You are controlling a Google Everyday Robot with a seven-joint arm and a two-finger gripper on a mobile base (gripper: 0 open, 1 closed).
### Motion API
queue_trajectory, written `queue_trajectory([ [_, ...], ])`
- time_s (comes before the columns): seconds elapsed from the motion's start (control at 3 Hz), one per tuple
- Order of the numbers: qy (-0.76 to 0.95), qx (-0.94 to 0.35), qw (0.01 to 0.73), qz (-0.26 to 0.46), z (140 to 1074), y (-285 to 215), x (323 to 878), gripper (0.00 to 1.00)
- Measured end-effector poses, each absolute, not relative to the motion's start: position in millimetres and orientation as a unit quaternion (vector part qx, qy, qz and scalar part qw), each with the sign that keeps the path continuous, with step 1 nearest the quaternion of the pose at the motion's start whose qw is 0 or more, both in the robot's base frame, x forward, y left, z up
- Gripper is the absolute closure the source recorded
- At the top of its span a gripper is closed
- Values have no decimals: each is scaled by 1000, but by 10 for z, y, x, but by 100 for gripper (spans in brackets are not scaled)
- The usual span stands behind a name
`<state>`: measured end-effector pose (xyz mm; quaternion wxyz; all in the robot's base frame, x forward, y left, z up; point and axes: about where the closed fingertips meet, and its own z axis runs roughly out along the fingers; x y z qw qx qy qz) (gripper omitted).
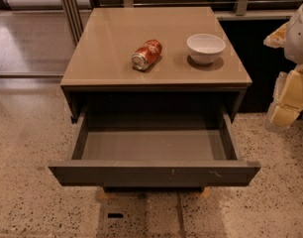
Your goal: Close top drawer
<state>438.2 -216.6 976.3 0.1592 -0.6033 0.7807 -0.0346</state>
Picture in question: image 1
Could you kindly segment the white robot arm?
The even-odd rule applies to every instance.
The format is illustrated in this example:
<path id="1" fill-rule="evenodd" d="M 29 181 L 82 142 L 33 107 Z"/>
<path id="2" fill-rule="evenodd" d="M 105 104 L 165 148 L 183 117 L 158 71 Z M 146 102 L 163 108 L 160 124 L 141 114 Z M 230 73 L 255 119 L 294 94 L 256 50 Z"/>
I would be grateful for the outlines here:
<path id="1" fill-rule="evenodd" d="M 303 112 L 303 4 L 263 44 L 283 48 L 285 57 L 296 64 L 290 72 L 279 74 L 267 111 L 266 129 L 278 133 L 288 129 Z"/>

